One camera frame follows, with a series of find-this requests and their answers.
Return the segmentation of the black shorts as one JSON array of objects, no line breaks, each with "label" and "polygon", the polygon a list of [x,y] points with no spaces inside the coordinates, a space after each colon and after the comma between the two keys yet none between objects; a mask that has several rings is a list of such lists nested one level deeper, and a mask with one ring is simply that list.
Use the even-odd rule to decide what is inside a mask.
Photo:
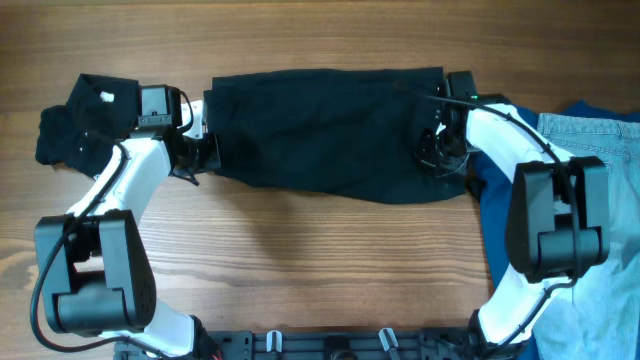
[{"label": "black shorts", "polygon": [[254,187],[322,192],[386,204],[448,200],[459,174],[416,157],[437,126],[439,67],[284,70],[213,79],[204,93],[218,142],[216,174]]}]

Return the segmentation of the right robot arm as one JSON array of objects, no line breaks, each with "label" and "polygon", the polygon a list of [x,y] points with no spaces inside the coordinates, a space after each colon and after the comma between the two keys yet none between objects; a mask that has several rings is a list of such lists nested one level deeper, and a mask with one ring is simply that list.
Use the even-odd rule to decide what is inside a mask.
[{"label": "right robot arm", "polygon": [[438,104],[437,127],[423,132],[418,162],[448,176],[481,152],[512,185],[504,236],[509,264],[472,315],[466,347],[476,356],[514,354],[551,301],[608,257],[605,165],[554,145],[502,95],[478,94],[468,71],[448,74],[425,97]]}]

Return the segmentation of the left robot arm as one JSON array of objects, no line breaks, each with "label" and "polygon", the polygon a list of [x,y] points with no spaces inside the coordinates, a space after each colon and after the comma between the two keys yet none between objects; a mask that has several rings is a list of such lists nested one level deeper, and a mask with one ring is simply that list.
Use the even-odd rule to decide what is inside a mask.
[{"label": "left robot arm", "polygon": [[71,109],[76,127],[110,145],[112,157],[80,201],[34,229],[32,333],[59,353],[123,343],[160,359],[221,359],[197,317],[158,300],[138,230],[157,187],[198,157],[197,142],[186,135],[194,123],[182,119],[189,98],[167,85],[140,86],[132,97],[133,113],[114,136],[86,124],[81,100]]}]

